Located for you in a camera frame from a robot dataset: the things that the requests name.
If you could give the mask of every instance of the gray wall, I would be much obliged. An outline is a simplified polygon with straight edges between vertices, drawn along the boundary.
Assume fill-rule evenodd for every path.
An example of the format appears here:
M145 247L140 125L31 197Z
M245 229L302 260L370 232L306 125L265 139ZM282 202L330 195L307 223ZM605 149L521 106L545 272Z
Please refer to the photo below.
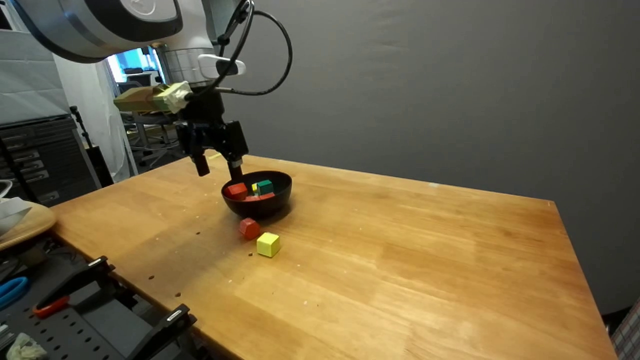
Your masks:
M557 202L601 313L640 296L640 3L262 0L252 153ZM277 76L255 20L236 87Z
M0 122L66 114L53 59L30 34L0 30Z

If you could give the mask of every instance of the wooden table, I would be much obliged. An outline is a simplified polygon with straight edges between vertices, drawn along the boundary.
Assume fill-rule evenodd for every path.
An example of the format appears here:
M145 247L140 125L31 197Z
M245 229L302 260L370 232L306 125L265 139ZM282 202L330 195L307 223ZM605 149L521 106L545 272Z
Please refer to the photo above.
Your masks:
M50 231L55 224L55 212L42 205L28 202L31 209L26 217L7 232L0 237L0 251L28 243L34 237Z
M262 259L207 160L60 205L53 232L242 359L614 359L550 201L245 156L294 178Z

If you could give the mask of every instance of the black bowl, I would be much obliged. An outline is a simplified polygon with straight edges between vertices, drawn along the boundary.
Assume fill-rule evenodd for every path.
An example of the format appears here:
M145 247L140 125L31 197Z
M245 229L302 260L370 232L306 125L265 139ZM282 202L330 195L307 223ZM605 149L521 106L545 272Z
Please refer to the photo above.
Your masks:
M250 174L242 177L242 182L245 184L245 188L252 188L252 184L260 182L260 180L271 180L271 184L273 184L271 198L252 201L252 202L233 201L225 195L225 187L236 182L236 180L230 180L219 191L225 206L242 218L255 218L255 220L270 218L270 217L277 214L279 211L284 211L287 205L287 198L292 195L292 178L284 172L271 172L271 171L250 172Z

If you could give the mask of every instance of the yellow cube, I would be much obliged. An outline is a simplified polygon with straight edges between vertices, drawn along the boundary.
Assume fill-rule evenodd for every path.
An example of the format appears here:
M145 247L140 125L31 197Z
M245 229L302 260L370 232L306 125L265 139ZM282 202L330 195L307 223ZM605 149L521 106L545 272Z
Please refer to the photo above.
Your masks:
M279 237L271 234L271 232L264 232L258 241L255 241L255 253L262 256L275 256L279 251Z

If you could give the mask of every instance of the green object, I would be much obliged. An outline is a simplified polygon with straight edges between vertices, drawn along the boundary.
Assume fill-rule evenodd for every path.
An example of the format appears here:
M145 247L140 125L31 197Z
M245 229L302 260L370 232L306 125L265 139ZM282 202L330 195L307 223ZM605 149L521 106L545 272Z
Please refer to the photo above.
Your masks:
M271 232L264 232L255 241L255 253L267 259L275 256L279 253L279 237Z
M260 180L252 187L253 192L258 195L267 195L273 192L273 182L271 180Z

